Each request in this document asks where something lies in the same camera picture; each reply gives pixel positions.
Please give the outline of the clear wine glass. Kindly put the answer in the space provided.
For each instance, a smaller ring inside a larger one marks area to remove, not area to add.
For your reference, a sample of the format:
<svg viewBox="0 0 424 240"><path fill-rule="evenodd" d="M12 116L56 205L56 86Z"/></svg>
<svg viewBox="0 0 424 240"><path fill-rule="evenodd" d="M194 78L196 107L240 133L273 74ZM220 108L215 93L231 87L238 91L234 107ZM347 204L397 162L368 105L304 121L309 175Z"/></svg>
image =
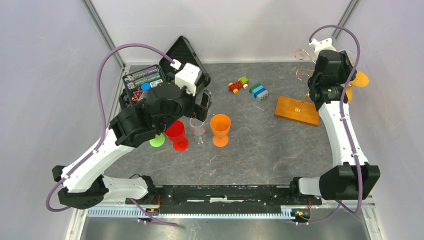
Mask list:
<svg viewBox="0 0 424 240"><path fill-rule="evenodd" d="M191 133L194 135L195 141L198 145L202 145L205 142L206 124L204 121L200 121L196 118L189 120Z"/></svg>

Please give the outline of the orange plastic wine glass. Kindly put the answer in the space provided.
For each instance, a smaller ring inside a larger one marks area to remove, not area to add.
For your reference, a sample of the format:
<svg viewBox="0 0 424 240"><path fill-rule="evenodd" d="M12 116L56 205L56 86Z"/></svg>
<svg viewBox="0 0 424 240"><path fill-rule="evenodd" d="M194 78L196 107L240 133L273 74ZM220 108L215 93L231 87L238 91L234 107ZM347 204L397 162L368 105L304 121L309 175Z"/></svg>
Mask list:
<svg viewBox="0 0 424 240"><path fill-rule="evenodd" d="M217 147L225 147L229 143L230 118L225 114L216 114L210 120L210 127L213 134L213 144Z"/></svg>

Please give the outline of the red plastic wine glass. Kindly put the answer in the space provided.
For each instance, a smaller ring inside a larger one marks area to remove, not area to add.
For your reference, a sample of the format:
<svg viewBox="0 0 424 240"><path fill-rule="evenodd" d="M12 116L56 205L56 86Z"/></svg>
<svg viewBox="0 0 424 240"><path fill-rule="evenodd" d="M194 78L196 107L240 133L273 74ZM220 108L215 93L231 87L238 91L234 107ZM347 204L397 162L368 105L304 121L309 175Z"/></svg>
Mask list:
<svg viewBox="0 0 424 240"><path fill-rule="evenodd" d="M176 151L183 152L189 147L185 126L182 121L177 120L164 133L172 142L172 146Z"/></svg>

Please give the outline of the green plastic wine glass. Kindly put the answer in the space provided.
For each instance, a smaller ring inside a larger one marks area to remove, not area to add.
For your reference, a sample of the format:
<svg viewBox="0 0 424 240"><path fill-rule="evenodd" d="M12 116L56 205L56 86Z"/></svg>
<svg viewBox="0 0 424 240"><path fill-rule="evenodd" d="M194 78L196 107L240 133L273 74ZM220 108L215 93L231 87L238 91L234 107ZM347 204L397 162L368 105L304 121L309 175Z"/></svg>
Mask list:
<svg viewBox="0 0 424 240"><path fill-rule="evenodd" d="M155 137L153 139L149 140L149 144L152 147L158 148L161 147L164 143L165 143L165 136L161 133L161 134L157 134L155 135Z"/></svg>

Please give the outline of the yellow plastic wine glass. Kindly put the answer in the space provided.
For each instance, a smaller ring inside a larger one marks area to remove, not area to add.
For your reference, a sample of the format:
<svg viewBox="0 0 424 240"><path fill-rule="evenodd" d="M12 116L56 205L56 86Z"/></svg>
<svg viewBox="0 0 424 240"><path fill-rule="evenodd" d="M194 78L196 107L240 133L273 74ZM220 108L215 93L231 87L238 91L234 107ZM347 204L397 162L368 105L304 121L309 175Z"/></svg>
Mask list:
<svg viewBox="0 0 424 240"><path fill-rule="evenodd" d="M358 71L355 75L355 78L352 81L350 81L347 87L347 90L346 90L346 96L348 99L347 102L350 103L351 100L353 99L353 87L363 88L363 87L366 87L369 84L369 82L370 81L368 76L365 73Z"/></svg>

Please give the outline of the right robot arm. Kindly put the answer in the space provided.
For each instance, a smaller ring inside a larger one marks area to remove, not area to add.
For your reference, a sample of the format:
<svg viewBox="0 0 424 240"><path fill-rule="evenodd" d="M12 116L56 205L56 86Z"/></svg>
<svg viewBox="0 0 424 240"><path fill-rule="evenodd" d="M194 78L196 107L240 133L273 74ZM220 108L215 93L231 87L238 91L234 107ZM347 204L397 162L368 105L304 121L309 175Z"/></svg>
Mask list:
<svg viewBox="0 0 424 240"><path fill-rule="evenodd" d="M318 177L295 177L289 199L302 204L310 196L325 200L365 200L381 176L362 152L349 115L345 84L357 71L345 51L319 52L308 79L309 97L322 119L332 151L333 167Z"/></svg>

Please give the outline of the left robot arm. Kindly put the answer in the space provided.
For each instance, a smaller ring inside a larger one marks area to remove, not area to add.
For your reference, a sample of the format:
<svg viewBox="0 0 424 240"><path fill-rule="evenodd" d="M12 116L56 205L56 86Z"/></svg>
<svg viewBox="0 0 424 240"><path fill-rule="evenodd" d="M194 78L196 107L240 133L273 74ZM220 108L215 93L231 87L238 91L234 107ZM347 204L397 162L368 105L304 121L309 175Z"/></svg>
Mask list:
<svg viewBox="0 0 424 240"><path fill-rule="evenodd" d="M144 98L119 112L98 142L85 156L68 166L52 169L59 191L59 202L66 208L88 209L104 200L134 199L145 204L157 198L157 189L149 176L114 178L105 170L116 160L144 142L171 129L183 116L204 121L212 94L203 90L201 103L185 87L173 82L160 83L144 92Z"/></svg>

